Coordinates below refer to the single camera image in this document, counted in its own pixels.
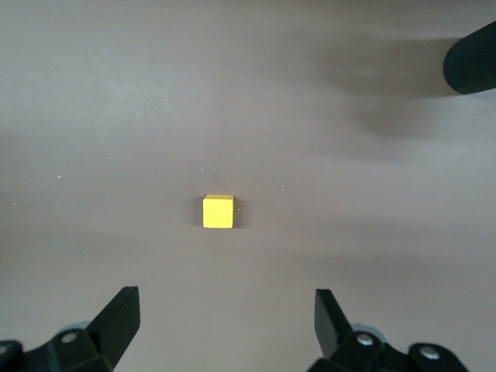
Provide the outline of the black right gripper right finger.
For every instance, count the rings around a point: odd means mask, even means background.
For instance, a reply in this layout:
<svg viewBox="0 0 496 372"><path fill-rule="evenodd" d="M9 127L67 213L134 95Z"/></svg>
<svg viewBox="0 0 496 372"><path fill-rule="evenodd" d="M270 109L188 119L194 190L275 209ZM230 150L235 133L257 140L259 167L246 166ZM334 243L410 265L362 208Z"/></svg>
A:
<svg viewBox="0 0 496 372"><path fill-rule="evenodd" d="M447 348L415 343L401 353L371 327L352 327L334 294L315 291L314 329L322 350L310 371L466 371Z"/></svg>

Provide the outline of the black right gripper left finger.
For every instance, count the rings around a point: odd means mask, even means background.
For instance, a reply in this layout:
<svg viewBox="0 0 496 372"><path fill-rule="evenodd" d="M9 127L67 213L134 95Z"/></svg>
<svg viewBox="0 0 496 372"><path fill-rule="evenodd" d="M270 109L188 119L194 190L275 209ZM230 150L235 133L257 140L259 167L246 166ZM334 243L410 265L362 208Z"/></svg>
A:
<svg viewBox="0 0 496 372"><path fill-rule="evenodd" d="M113 371L140 327L139 299L139 288L124 287L86 326L67 327L32 350L2 340L1 370Z"/></svg>

